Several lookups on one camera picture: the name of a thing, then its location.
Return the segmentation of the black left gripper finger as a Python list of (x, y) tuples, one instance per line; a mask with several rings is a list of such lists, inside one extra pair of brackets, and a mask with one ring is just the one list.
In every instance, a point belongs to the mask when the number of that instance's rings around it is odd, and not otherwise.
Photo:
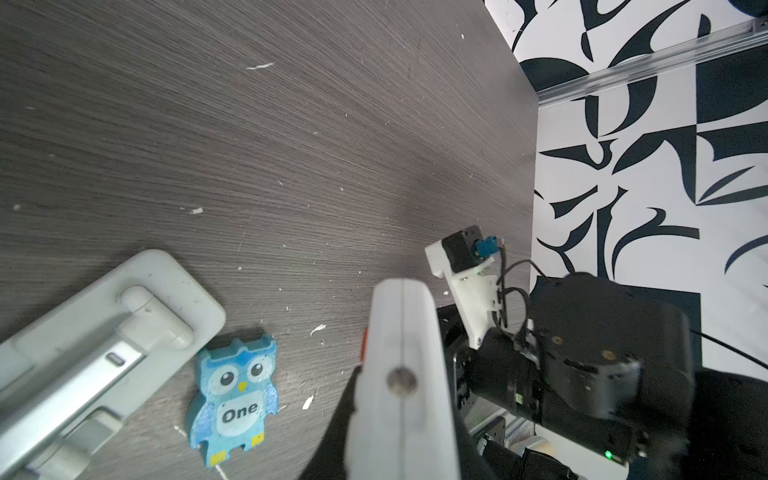
[(345, 449), (348, 425), (351, 415), (355, 412), (354, 392), (361, 371), (361, 366), (352, 371), (325, 434), (300, 474), (300, 480), (346, 479)]

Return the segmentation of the white remote control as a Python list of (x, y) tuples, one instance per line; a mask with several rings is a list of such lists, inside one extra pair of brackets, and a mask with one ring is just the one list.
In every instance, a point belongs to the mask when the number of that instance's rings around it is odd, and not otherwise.
[(420, 281), (374, 288), (344, 467), (350, 479), (461, 476), (436, 306)]

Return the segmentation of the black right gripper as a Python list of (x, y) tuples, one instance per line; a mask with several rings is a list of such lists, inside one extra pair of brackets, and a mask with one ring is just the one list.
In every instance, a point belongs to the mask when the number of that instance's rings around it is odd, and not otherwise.
[(471, 348), (454, 305), (438, 310), (455, 403), (494, 403), (617, 463), (669, 465), (689, 444), (695, 356), (686, 313), (588, 273), (540, 283), (533, 323), (493, 325)]

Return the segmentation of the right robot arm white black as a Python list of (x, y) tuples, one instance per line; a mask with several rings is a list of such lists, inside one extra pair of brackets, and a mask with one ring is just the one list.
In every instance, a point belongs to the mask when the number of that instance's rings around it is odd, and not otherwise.
[(456, 306), (437, 312), (457, 405), (486, 399), (651, 479), (763, 479), (767, 384), (698, 367), (686, 313), (588, 273), (540, 280), (517, 332), (471, 348)]

